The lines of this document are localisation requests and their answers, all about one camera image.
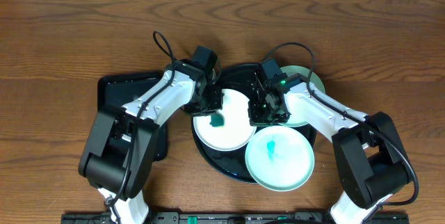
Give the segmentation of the black rectangular tray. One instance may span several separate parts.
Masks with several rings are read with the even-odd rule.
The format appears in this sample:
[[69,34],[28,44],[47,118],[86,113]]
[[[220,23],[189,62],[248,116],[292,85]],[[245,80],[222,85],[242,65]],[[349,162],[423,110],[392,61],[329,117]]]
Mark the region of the black rectangular tray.
[[101,126],[101,138],[104,148],[101,158],[117,166],[126,162],[129,141],[122,136],[129,135],[133,125],[122,119],[121,106],[139,98],[152,88],[162,75],[160,72],[142,72],[134,74],[117,74],[102,77],[97,84],[97,115],[105,121]]

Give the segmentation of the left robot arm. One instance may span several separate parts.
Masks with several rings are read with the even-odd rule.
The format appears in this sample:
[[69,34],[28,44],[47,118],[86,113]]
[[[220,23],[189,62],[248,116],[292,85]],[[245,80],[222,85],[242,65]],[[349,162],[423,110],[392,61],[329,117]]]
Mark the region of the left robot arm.
[[142,189],[162,126],[178,109],[191,116],[222,107],[213,73],[217,55],[199,46],[191,59],[173,59],[161,79],[132,102],[98,110],[79,162],[79,174],[104,196],[112,223],[144,223]]

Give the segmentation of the round black tray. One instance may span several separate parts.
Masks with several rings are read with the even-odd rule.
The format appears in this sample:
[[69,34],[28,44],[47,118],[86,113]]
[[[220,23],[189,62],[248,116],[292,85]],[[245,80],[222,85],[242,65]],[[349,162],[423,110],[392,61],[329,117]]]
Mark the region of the round black tray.
[[[257,90],[260,84],[257,81],[259,71],[258,63],[245,63],[229,67],[222,71],[217,85],[227,94],[230,90],[235,90],[248,99],[257,99]],[[246,146],[240,146],[235,150],[220,151],[207,146],[202,141],[196,127],[196,118],[192,118],[191,126],[193,139],[200,154],[206,162],[219,173],[239,182],[254,184],[255,180],[249,174],[245,164]]]

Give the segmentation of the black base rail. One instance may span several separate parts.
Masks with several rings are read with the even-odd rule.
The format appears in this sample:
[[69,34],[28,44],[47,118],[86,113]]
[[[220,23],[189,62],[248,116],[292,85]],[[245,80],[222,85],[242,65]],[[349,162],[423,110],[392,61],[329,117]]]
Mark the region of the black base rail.
[[[158,212],[144,220],[149,224],[261,224],[285,220],[287,223],[332,223],[328,213],[322,211],[299,211],[294,214],[180,214]],[[113,224],[111,213],[63,214],[61,224]]]

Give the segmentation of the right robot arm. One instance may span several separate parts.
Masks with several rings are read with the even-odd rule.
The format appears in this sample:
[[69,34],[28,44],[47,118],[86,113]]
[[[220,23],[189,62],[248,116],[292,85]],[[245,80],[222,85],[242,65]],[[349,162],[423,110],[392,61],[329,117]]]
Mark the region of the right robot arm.
[[343,193],[330,209],[333,223],[365,223],[405,185],[418,186],[416,173],[393,120],[383,112],[368,115],[348,108],[318,90],[309,74],[288,76],[274,59],[256,71],[260,87],[249,103],[252,126],[263,135],[290,134],[290,117],[306,122],[328,139]]

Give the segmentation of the white plate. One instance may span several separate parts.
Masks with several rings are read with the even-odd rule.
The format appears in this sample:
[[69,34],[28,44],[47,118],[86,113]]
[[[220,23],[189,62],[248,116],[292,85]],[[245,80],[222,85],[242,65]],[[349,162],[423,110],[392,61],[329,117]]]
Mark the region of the white plate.
[[193,128],[201,142],[217,151],[237,150],[248,143],[257,128],[250,125],[248,102],[243,93],[222,89],[222,108],[217,113],[224,116],[222,127],[212,127],[211,116],[193,118]]

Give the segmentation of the green yellow sponge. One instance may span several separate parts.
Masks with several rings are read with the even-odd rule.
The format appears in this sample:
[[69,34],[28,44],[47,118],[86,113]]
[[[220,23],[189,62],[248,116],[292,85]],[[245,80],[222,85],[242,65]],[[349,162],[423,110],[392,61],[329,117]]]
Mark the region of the green yellow sponge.
[[212,127],[222,127],[225,124],[224,116],[219,113],[211,115],[211,120],[209,124]]

